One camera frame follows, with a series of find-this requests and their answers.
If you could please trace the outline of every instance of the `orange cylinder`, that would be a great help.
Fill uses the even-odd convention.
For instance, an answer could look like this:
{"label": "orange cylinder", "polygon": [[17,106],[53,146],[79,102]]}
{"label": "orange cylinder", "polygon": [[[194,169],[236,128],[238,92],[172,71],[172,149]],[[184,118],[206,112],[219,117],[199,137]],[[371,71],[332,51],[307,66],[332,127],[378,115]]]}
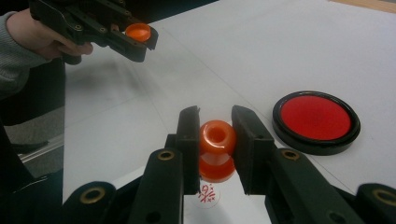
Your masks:
{"label": "orange cylinder", "polygon": [[200,130],[200,175],[208,182],[223,182],[233,175],[236,134],[222,120],[211,120]]}

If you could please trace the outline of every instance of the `person's arm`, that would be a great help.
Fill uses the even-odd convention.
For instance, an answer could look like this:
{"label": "person's arm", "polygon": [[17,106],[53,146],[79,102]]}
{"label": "person's arm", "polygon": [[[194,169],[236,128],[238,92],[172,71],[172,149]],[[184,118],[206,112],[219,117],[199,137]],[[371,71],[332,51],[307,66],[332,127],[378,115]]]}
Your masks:
{"label": "person's arm", "polygon": [[92,45],[72,41],[35,21],[29,9],[0,17],[0,100],[21,90],[29,69],[60,57],[91,54]]}

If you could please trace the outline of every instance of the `small sticker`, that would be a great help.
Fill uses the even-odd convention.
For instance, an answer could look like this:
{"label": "small sticker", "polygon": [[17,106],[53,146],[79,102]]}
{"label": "small sticker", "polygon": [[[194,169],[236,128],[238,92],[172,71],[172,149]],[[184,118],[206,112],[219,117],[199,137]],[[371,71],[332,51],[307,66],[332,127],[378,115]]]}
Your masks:
{"label": "small sticker", "polygon": [[211,208],[215,206],[220,199],[220,191],[212,183],[201,181],[201,193],[197,193],[191,200],[192,203],[200,208]]}

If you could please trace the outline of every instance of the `hand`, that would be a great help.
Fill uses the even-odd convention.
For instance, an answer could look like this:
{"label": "hand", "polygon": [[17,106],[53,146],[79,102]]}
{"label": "hand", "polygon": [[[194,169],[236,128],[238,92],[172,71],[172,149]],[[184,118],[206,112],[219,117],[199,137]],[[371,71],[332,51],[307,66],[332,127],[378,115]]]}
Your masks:
{"label": "hand", "polygon": [[91,43],[78,46],[40,21],[35,21],[30,15],[29,9],[17,12],[9,17],[7,29],[19,45],[46,59],[61,57],[62,53],[79,56],[91,54],[93,51]]}

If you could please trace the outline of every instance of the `gray sleeve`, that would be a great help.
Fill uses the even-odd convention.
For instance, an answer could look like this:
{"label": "gray sleeve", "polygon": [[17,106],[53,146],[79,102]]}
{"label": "gray sleeve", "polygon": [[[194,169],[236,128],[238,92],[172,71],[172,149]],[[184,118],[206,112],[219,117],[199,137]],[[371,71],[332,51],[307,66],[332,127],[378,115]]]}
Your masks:
{"label": "gray sleeve", "polygon": [[15,12],[0,16],[0,100],[20,91],[29,69],[48,61],[18,45],[9,35],[6,21]]}

